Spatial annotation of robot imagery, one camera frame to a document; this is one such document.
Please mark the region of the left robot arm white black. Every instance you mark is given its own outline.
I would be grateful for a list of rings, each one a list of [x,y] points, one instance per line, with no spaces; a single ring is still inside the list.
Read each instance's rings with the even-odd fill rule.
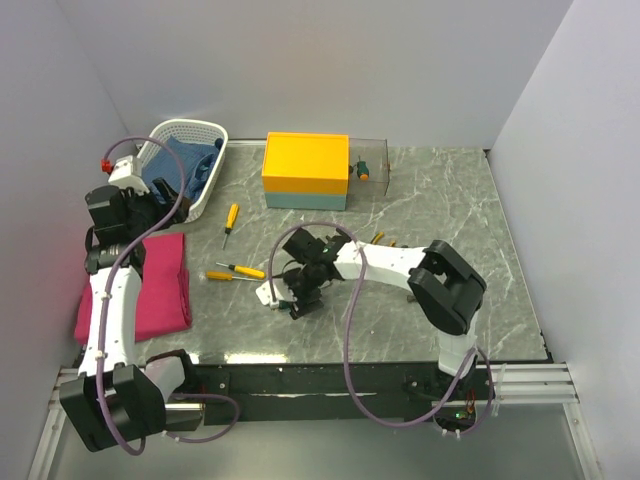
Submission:
[[[134,358],[135,320],[148,235],[185,221],[190,203],[165,180],[161,194],[106,185],[85,196],[93,221],[85,237],[91,289],[89,337],[75,379],[62,385],[60,403],[91,452],[130,443],[167,427],[166,403],[192,399],[199,378],[188,354],[174,350],[143,367]]]

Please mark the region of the green screwdriver short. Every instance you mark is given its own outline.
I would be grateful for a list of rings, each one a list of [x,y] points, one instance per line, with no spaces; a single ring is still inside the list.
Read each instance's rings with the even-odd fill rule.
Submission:
[[[355,164],[349,166],[349,173],[354,174],[360,181],[367,181],[370,177],[367,163],[361,157],[358,157]]]

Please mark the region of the clear plastic drawer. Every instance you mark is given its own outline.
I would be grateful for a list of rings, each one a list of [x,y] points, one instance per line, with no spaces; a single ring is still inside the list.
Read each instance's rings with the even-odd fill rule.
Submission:
[[[381,198],[390,183],[390,162],[386,139],[349,138],[349,166],[361,157],[367,163],[370,177],[360,181],[349,173],[348,194],[354,197]]]

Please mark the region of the orange grey drawer box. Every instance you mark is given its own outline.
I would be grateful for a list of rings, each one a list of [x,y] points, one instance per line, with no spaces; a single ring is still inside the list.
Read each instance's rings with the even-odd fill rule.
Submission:
[[[270,132],[261,177],[269,208],[344,211],[349,136]]]

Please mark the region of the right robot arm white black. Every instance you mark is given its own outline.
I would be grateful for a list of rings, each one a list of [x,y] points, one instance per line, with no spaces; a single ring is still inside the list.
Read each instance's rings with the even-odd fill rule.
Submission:
[[[296,268],[283,272],[274,292],[298,319],[323,306],[321,287],[362,280],[398,287],[414,297],[438,331],[439,390],[457,399],[473,385],[476,316],[487,289],[481,275],[447,242],[427,247],[390,247],[351,239],[339,230],[325,240],[299,228],[284,243]]]

